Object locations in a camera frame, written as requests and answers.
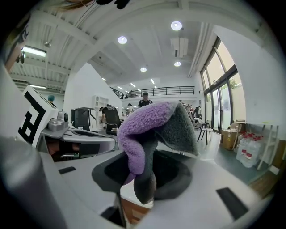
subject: fluorescent light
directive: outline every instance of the fluorescent light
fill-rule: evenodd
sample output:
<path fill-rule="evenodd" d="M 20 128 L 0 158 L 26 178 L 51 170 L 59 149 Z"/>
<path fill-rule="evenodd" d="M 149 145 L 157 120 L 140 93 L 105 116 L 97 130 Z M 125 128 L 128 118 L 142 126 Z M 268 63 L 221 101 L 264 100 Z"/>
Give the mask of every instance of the fluorescent light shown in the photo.
<path fill-rule="evenodd" d="M 182 23 L 180 23 L 179 21 L 173 21 L 171 23 L 171 28 L 174 31 L 179 31 L 182 28 Z"/>
<path fill-rule="evenodd" d="M 33 48 L 33 47 L 25 46 L 25 47 L 23 48 L 23 51 L 24 51 L 24 52 L 28 52 L 28 53 L 32 53 L 32 54 L 35 54 L 35 55 L 40 55 L 40 56 L 42 56 L 42 57 L 46 57 L 46 51 L 45 51 L 45 50 L 38 49 L 38 48 Z"/>
<path fill-rule="evenodd" d="M 181 65 L 181 63 L 180 63 L 180 61 L 177 61 L 177 62 L 174 63 L 174 65 L 175 65 L 176 67 L 179 67 L 179 66 Z"/>
<path fill-rule="evenodd" d="M 126 44 L 126 43 L 127 43 L 127 38 L 126 38 L 126 37 L 121 36 L 121 37 L 117 38 L 117 41 L 118 41 L 118 43 L 119 43 L 119 44 L 124 45 L 124 44 Z"/>
<path fill-rule="evenodd" d="M 43 88 L 43 89 L 46 89 L 46 87 L 37 86 L 37 85 L 30 85 L 30 86 L 33 87 L 33 88 Z"/>

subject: white ceiling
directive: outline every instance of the white ceiling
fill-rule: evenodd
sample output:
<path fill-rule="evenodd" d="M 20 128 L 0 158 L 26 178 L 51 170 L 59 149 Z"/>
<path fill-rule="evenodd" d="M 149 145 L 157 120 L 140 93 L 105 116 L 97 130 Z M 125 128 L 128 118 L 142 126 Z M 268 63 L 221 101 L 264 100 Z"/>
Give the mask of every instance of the white ceiling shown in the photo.
<path fill-rule="evenodd" d="M 163 82 L 164 78 L 171 79 L 170 76 L 188 76 L 202 24 L 181 20 L 183 29 L 173 31 L 170 22 L 177 18 L 169 13 L 158 20 L 152 20 L 150 16 L 146 23 L 140 18 L 132 20 L 139 11 L 145 16 L 148 12 L 156 15 L 162 4 L 164 9 L 172 12 L 185 0 L 131 0 L 124 10 L 118 10 L 114 4 L 94 4 L 66 13 L 54 7 L 58 2 L 50 0 L 39 5 L 29 24 L 26 45 L 46 50 L 47 57 L 26 54 L 25 62 L 15 63 L 11 70 L 14 80 L 64 92 L 70 72 L 78 71 L 87 61 L 109 86 L 115 88 L 133 82 L 144 89 L 150 88 L 151 78 Z M 127 37 L 125 45 L 117 42 L 120 35 Z M 99 39 L 102 36 L 108 39 L 102 41 Z M 182 59 L 175 57 L 171 46 L 171 39 L 178 37 L 189 40 L 187 56 Z M 45 42 L 51 43 L 51 48 L 45 47 Z M 178 60 L 182 65 L 174 67 Z M 141 67 L 146 67 L 147 72 L 140 72 Z"/>

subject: glass door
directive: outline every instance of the glass door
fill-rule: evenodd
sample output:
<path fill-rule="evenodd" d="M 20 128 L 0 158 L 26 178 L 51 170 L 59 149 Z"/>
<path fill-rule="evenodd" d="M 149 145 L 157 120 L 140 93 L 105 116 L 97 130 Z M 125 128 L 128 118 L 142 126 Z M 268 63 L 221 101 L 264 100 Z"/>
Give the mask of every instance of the glass door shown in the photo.
<path fill-rule="evenodd" d="M 229 90 L 227 83 L 219 88 L 220 99 L 221 99 L 221 115 L 222 115 L 222 123 L 221 130 L 227 130 L 229 125 L 231 124 L 231 103 L 229 97 Z"/>
<path fill-rule="evenodd" d="M 220 109 L 220 95 L 219 95 L 219 90 L 216 89 L 215 91 L 212 92 L 213 95 L 213 111 L 214 111 L 214 124 L 213 124 L 213 130 L 215 132 L 220 132 L 221 128 L 221 109 Z"/>

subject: person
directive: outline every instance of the person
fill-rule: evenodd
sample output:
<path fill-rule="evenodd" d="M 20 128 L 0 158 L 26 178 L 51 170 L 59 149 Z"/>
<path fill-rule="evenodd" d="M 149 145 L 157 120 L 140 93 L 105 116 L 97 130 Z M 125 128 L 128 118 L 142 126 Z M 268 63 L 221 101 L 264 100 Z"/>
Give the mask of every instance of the person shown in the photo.
<path fill-rule="evenodd" d="M 152 100 L 148 99 L 148 95 L 148 92 L 143 93 L 143 99 L 139 101 L 138 107 L 143 107 L 153 103 Z"/>
<path fill-rule="evenodd" d="M 131 103 L 128 103 L 128 111 L 129 111 L 129 114 L 134 112 L 134 108 Z"/>
<path fill-rule="evenodd" d="M 101 108 L 99 109 L 99 111 L 102 112 L 102 117 L 101 117 L 101 120 L 99 121 L 99 123 L 102 123 L 102 122 L 103 122 L 103 120 L 104 120 L 104 118 L 105 118 L 104 112 L 105 112 L 106 110 L 108 110 L 107 107 L 101 107 Z"/>
<path fill-rule="evenodd" d="M 57 108 L 56 106 L 55 106 L 55 104 L 53 104 L 53 101 L 55 100 L 55 96 L 54 95 L 49 95 L 49 97 L 48 97 L 48 101 L 49 101 L 49 103 L 51 104 L 51 105 L 53 105 L 55 108 Z"/>

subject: hair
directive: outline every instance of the hair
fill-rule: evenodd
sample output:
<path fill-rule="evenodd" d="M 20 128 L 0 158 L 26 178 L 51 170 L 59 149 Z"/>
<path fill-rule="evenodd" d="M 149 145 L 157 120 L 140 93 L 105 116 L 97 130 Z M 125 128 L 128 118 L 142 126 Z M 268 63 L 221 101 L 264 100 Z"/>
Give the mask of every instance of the hair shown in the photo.
<path fill-rule="evenodd" d="M 95 2 L 95 0 L 82 0 L 82 1 L 78 1 L 78 2 L 63 0 L 59 9 L 62 11 L 79 9 L 79 8 L 82 8 L 83 6 L 88 6 L 88 5 L 90 5 L 90 3 L 93 3 L 93 2 Z"/>
<path fill-rule="evenodd" d="M 55 100 L 55 96 L 54 95 L 49 95 L 48 100 L 49 101 L 54 101 Z"/>

